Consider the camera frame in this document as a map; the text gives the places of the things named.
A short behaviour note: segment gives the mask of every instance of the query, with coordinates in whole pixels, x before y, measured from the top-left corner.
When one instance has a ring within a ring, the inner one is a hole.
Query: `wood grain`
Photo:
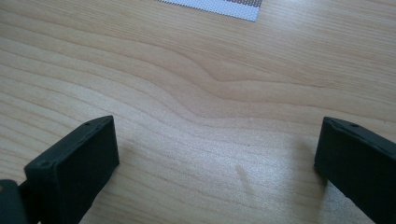
[[[372,223],[313,170],[324,116],[396,141],[396,3],[0,1],[0,178],[112,114],[121,165],[81,223]]]

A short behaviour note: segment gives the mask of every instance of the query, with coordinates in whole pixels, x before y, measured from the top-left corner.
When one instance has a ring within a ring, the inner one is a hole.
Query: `white mesh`
[[[247,21],[255,21],[262,0],[160,0],[185,7],[194,7]]]

